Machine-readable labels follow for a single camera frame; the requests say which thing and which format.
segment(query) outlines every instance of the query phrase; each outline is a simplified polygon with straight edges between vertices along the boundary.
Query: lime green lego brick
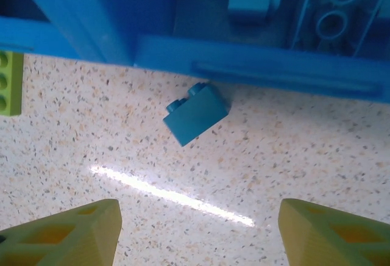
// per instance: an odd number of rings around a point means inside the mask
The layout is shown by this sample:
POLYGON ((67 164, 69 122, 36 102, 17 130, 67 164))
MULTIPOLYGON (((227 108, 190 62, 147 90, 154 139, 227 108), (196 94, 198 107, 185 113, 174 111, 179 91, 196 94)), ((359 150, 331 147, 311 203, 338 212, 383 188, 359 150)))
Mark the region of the lime green lego brick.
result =
POLYGON ((0 115, 22 112, 23 54, 0 51, 0 115))

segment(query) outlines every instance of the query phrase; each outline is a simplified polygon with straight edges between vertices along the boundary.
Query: speckled terrazzo floor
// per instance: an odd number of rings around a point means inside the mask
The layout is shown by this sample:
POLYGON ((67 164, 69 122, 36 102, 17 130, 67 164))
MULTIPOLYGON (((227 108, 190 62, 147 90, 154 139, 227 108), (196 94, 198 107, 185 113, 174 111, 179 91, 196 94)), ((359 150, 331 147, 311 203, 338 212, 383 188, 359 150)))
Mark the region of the speckled terrazzo floor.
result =
POLYGON ((181 148, 162 119, 195 82, 26 56, 0 228, 117 198, 115 265, 287 265, 282 198, 390 222, 390 106, 223 85, 230 115, 181 148))

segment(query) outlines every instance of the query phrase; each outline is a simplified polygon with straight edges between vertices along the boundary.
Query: blue plastic frame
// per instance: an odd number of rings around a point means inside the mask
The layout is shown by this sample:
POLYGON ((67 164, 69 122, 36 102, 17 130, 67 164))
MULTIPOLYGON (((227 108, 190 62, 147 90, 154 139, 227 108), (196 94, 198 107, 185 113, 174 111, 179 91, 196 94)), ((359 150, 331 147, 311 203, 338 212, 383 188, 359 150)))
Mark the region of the blue plastic frame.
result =
POLYGON ((31 0, 2 0, 0 27, 0 49, 80 58, 31 0))
POLYGON ((383 0, 300 0, 289 46, 303 51, 358 55, 383 0), (331 19, 333 33, 323 33, 331 19))
MULTIPOLYGON (((361 23, 354 32, 361 48, 358 57, 351 58, 286 48, 288 34, 295 33, 291 21, 300 13, 307 15, 299 0, 282 0, 264 25, 232 21, 229 0, 34 1, 81 59, 390 102, 390 15, 386 13, 361 23)), ((371 0, 373 9, 378 10, 381 2, 371 0)), ((346 3, 333 10, 345 13, 346 6, 354 9, 346 3)), ((315 12, 318 21, 326 18, 321 13, 315 12)), ((348 11, 347 18, 340 16, 341 21, 351 19, 348 11)), ((341 26, 341 32, 349 30, 341 26)), ((68 56, 61 51, 57 55, 68 56)))

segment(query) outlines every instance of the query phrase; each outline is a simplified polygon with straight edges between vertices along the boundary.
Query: floor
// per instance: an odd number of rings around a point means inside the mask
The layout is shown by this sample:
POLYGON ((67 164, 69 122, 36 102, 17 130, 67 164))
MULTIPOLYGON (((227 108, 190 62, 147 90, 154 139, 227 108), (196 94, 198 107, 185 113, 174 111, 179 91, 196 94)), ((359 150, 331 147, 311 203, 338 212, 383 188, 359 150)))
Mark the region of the floor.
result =
POLYGON ((0 228, 117 198, 115 265, 287 265, 283 198, 390 222, 390 106, 222 85, 230 115, 181 148, 162 119, 197 81, 26 56, 0 228))

